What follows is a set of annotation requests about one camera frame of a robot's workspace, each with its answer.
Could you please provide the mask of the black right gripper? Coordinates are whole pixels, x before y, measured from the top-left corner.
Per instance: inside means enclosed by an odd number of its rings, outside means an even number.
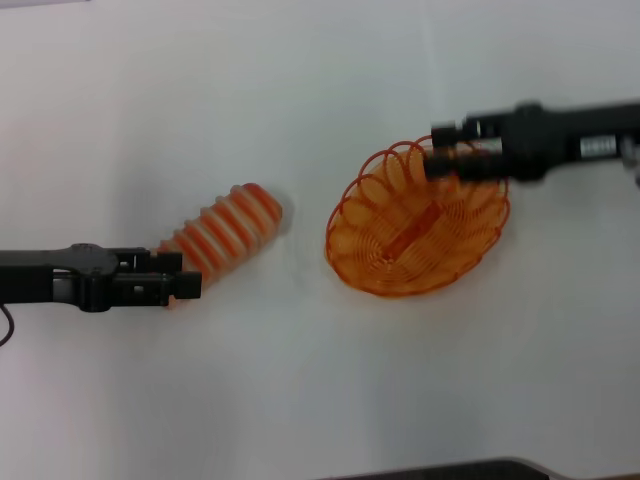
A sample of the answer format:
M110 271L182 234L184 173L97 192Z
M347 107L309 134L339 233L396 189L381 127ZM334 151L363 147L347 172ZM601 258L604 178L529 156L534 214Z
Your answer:
M503 115L468 116L460 124L431 128L434 148L501 136L502 155L484 150L432 150L423 155L429 180L528 182L565 165L604 160L629 162L639 146L639 105L614 104L549 110L540 105Z

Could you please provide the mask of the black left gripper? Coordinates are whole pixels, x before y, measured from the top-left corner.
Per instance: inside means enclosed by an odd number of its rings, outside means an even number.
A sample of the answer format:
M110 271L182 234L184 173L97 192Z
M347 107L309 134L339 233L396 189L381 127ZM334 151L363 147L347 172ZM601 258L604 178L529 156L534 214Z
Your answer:
M1 302L61 303L100 313L114 307L165 307L171 299L200 298L202 274L181 270L181 253L145 248L120 248L118 258L94 244L3 250Z

